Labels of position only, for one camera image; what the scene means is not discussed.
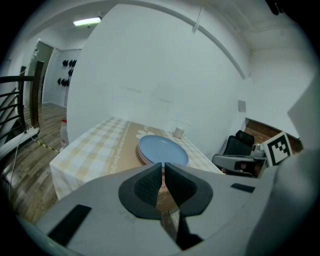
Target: dining table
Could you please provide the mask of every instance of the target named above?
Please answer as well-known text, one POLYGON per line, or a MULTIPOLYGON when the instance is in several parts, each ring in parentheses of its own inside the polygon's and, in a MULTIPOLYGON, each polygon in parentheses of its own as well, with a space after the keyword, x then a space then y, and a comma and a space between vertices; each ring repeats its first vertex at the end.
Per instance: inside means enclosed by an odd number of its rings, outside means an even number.
MULTIPOLYGON (((161 136, 180 145, 188 155, 187 166, 199 172, 223 174, 186 136, 176 138, 170 131, 110 117, 82 134, 50 162, 57 198, 61 200, 93 179, 145 165, 138 143, 147 135, 161 136)), ((166 211, 175 206, 163 173, 156 207, 166 211)))

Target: wooden floor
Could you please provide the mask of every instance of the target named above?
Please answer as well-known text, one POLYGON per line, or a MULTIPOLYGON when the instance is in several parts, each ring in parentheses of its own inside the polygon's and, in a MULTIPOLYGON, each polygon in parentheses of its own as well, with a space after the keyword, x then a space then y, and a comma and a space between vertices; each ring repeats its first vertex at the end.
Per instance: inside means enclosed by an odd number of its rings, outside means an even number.
MULTIPOLYGON (((59 150, 61 120, 67 117, 67 109, 45 103, 39 105, 38 112, 40 134, 35 139, 59 150)), ((30 125, 28 108, 24 109, 24 117, 26 126, 30 125)), ((13 210, 31 223, 35 223, 58 200, 49 167, 55 156, 55 153, 34 141, 29 141, 18 149, 10 201, 13 210)), ((2 167, 2 174, 7 181, 12 176, 14 158, 15 153, 7 156, 2 167)))

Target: blue plate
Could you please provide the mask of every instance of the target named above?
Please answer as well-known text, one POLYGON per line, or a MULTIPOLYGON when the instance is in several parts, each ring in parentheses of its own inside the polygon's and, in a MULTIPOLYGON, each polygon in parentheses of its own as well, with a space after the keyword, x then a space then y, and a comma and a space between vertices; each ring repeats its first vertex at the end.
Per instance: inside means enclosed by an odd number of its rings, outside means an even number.
POLYGON ((162 167, 165 163, 186 166, 189 162, 188 154, 181 146, 161 136, 142 137, 139 141, 139 149, 151 163, 162 163, 162 167))

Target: black metal railing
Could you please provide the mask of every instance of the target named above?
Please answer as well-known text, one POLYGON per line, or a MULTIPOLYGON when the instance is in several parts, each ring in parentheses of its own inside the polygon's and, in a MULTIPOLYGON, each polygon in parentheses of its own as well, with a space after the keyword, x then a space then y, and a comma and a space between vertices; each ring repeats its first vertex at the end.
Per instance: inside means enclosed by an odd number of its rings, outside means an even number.
POLYGON ((31 82, 30 85, 30 122, 31 126, 38 127, 39 126, 39 116, 38 116, 38 92, 39 92, 39 84, 41 78, 41 72, 44 63, 42 61, 38 61, 36 63, 34 76, 25 76, 26 67, 21 68, 21 75, 16 76, 3 76, 0 77, 0 84, 18 82, 17 88, 15 88, 12 92, 0 94, 0 98, 5 97, 4 101, 0 105, 0 140, 8 136, 10 133, 21 130, 21 132, 26 130, 26 122, 24 116, 24 83, 31 82), (12 116, 14 110, 17 109, 17 114, 12 116), (10 131, 1 134, 1 131, 5 127, 5 124, 11 120, 17 119, 19 121, 18 126, 14 126, 10 129, 10 131))

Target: door frame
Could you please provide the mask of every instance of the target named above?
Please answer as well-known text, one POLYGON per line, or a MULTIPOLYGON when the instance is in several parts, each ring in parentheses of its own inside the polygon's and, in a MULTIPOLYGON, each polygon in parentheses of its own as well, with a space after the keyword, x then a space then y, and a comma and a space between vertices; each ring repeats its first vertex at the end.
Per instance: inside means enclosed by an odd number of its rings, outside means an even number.
POLYGON ((43 43, 43 44, 45 44, 45 45, 48 45, 48 46, 50 46, 50 47, 53 48, 52 53, 51 53, 51 56, 50 56, 50 58, 49 58, 48 65, 47 65, 47 67, 46 67, 46 71, 45 71, 45 73, 44 73, 43 88, 42 88, 42 98, 41 98, 41 104, 43 104, 43 103, 47 103, 47 102, 44 102, 45 89, 46 89, 46 83, 47 83, 47 78, 48 78, 48 77, 47 77, 47 73, 48 73, 48 70, 49 70, 49 67, 50 67, 50 64, 51 64, 52 56, 53 56, 55 50, 58 49, 58 48, 55 47, 54 45, 52 45, 51 43, 48 43, 48 42, 46 42, 45 40, 42 40, 42 39, 40 39, 40 38, 38 38, 38 40, 36 41, 35 47, 37 47, 37 45, 38 45, 39 42, 41 42, 41 43, 43 43))

